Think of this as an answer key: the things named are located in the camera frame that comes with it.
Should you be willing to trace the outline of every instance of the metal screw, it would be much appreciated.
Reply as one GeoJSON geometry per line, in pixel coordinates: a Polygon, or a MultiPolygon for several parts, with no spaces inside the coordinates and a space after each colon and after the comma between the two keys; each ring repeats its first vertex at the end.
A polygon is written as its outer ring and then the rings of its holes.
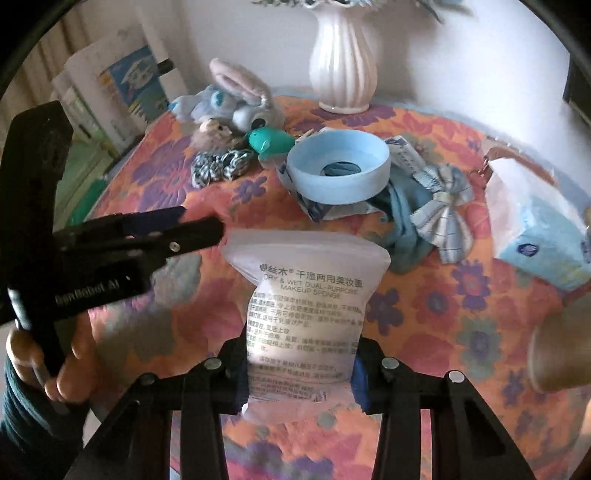
{"type": "Polygon", "coordinates": [[[155,381],[156,381],[156,375],[154,375],[154,374],[143,374],[139,378],[139,382],[145,387],[152,385],[155,381]]]}
{"type": "Polygon", "coordinates": [[[203,363],[203,366],[206,368],[206,370],[217,370],[222,366],[222,361],[219,358],[215,357],[208,358],[203,363]]]}
{"type": "Polygon", "coordinates": [[[399,365],[400,362],[391,356],[387,356],[386,358],[382,359],[382,367],[384,367],[386,370],[394,370],[395,368],[398,368],[399,365]]]}
{"type": "Polygon", "coordinates": [[[448,377],[449,380],[451,380],[454,383],[462,383],[466,379],[464,374],[462,372],[459,372],[458,370],[452,370],[451,372],[449,372],[448,377]]]}

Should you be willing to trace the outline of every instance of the human hand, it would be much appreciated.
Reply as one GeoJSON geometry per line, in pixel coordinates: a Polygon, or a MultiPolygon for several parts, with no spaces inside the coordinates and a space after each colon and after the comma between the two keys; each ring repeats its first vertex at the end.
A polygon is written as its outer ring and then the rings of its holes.
{"type": "Polygon", "coordinates": [[[8,335],[6,350],[19,378],[34,388],[44,390],[53,401],[84,403],[97,387],[100,364],[86,312],[76,317],[72,353],[66,356],[55,378],[50,378],[47,373],[39,375],[40,372],[47,372],[43,351],[28,332],[14,328],[8,335]]]}

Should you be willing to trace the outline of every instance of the dark sleeve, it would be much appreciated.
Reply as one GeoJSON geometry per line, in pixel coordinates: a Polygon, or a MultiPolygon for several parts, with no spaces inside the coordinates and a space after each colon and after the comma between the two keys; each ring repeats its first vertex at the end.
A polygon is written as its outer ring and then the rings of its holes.
{"type": "Polygon", "coordinates": [[[14,448],[18,463],[33,478],[62,480],[82,449],[88,404],[68,405],[67,413],[59,414],[43,392],[18,378],[8,359],[4,370],[2,444],[14,448]]]}

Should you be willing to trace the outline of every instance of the light blue bowl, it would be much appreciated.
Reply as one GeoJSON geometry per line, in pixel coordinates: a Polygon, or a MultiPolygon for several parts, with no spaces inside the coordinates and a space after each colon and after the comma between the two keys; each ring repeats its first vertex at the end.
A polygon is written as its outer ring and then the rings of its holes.
{"type": "Polygon", "coordinates": [[[295,144],[287,170],[302,196],[325,205],[347,205],[370,199],[390,178],[390,150],[375,135],[358,130],[329,130],[295,144]],[[357,165],[361,172],[327,177],[323,169],[335,162],[357,165]]]}

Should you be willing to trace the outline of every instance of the white vase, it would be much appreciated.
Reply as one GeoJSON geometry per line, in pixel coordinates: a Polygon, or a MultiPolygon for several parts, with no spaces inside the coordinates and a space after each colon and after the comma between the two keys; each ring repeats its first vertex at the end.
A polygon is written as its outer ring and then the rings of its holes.
{"type": "Polygon", "coordinates": [[[318,19],[310,81],[320,107],[334,113],[366,111],[378,82],[361,21],[370,8],[335,0],[319,0],[306,8],[318,19]]]}

